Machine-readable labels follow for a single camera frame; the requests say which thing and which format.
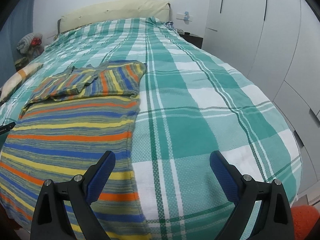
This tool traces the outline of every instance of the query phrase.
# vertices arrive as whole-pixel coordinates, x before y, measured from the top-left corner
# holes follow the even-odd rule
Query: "bedside table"
[[[197,35],[194,35],[194,34],[179,34],[180,37],[184,38],[187,42],[195,45],[196,47],[198,47],[199,49],[201,49],[202,47],[202,41],[203,41],[203,38],[197,36]]]

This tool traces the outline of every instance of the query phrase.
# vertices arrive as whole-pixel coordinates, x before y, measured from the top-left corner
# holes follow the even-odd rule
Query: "red object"
[[[292,207],[291,214],[295,240],[304,240],[320,217],[315,207],[307,205]]]
[[[31,41],[31,46],[35,47],[38,45],[41,45],[42,41],[40,38],[33,38],[33,40]]]

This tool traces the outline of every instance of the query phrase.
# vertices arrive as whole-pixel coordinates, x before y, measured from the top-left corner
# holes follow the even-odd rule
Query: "cream headboard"
[[[58,21],[58,32],[63,33],[90,23],[108,20],[154,16],[160,21],[169,21],[170,5],[160,0],[121,0],[90,5]]]

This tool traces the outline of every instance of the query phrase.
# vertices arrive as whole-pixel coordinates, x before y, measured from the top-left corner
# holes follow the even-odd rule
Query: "wardrobe door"
[[[206,27],[211,30],[217,31],[219,29],[220,17],[221,17],[221,6],[223,0],[210,0],[209,11]]]
[[[277,93],[274,103],[280,108],[294,128],[295,132],[293,134],[296,137],[296,141],[299,142],[300,148],[305,147],[308,153],[310,161],[303,157],[302,169],[309,169],[309,174],[313,174],[314,170],[317,180],[320,180],[319,120],[311,112],[310,107],[301,96],[285,81]],[[314,175],[310,175],[309,178],[304,179],[306,179],[305,183],[309,186],[312,183],[316,183]]]
[[[247,76],[257,53],[267,0],[243,0],[230,65]]]
[[[268,0],[257,55],[248,78],[271,100],[290,67],[300,29],[300,0]]]
[[[232,62],[235,48],[234,43],[239,29],[242,3],[243,0],[222,0],[219,28],[215,30],[216,35],[214,35],[214,40],[211,41],[210,48],[207,47],[210,42],[206,41],[209,37],[204,37],[204,50],[229,64]]]
[[[314,115],[320,110],[320,22],[301,0],[301,28],[285,81],[303,98]]]

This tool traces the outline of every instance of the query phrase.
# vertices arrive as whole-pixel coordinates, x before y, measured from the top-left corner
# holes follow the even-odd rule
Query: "white and teal checkered blanket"
[[[71,63],[98,66],[109,59],[147,64],[132,165],[153,239],[213,239],[220,231],[234,206],[210,169],[214,150],[255,180],[280,179],[293,201],[301,160],[274,105],[237,70],[154,18],[99,22],[60,34],[34,60],[44,67],[0,108],[0,124],[17,120],[44,77]]]

